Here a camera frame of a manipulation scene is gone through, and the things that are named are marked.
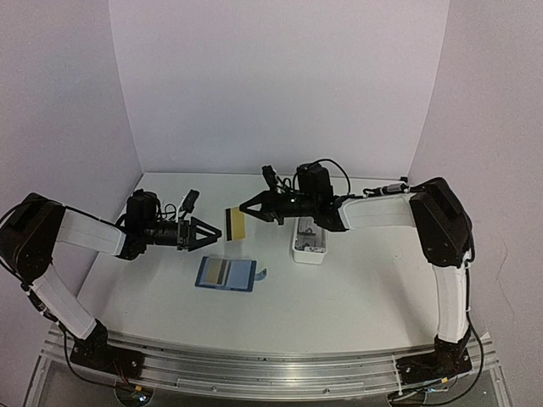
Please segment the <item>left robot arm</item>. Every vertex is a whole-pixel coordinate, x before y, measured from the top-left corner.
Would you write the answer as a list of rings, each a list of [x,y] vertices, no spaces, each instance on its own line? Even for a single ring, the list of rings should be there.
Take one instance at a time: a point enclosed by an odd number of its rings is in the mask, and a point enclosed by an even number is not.
[[[1,218],[1,265],[21,283],[33,306],[74,341],[71,364],[137,379],[143,370],[140,351],[109,343],[107,327],[67,288],[54,265],[60,244],[90,249],[132,261],[150,246],[192,252],[217,243],[221,230],[191,214],[199,192],[192,190],[172,213],[158,196],[139,189],[126,201],[115,222],[29,194]]]

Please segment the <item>gold credit card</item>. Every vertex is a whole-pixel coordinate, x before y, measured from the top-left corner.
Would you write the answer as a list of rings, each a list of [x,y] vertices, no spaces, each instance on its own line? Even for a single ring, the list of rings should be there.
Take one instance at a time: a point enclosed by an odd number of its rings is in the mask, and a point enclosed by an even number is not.
[[[202,282],[206,285],[222,286],[226,279],[228,266],[227,259],[208,258],[205,261]]]

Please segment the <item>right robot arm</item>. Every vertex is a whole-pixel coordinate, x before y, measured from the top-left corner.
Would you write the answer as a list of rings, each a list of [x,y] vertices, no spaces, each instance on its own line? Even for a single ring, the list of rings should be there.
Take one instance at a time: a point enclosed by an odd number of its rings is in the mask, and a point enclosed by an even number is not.
[[[470,371],[467,342],[468,266],[474,260],[473,225],[455,193],[441,177],[417,186],[404,182],[366,188],[360,194],[333,191],[321,161],[300,165],[291,185],[267,165],[268,186],[241,203],[241,212],[264,222],[311,217],[322,229],[346,232],[366,227],[409,226],[417,231],[425,259],[434,271],[438,331],[430,353],[406,356],[396,367],[405,384],[438,381]]]

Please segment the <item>silver cards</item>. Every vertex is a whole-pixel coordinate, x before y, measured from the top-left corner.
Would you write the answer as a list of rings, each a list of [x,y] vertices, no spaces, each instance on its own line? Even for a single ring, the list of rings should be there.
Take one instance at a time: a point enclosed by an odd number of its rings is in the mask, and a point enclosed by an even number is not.
[[[225,236],[228,242],[246,238],[245,213],[239,207],[225,209]]]

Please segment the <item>blue card holder wallet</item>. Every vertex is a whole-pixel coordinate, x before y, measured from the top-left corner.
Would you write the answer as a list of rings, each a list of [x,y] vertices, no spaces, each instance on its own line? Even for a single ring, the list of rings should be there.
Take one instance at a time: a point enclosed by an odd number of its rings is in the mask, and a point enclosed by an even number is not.
[[[208,258],[218,257],[205,256],[201,259],[198,274],[194,283],[195,287],[214,289],[219,291],[251,293],[254,289],[255,283],[263,281],[268,275],[267,268],[260,269],[256,260],[227,259],[229,261],[229,266],[227,268],[227,275],[224,284],[222,286],[206,285],[202,282],[202,280],[205,261]]]

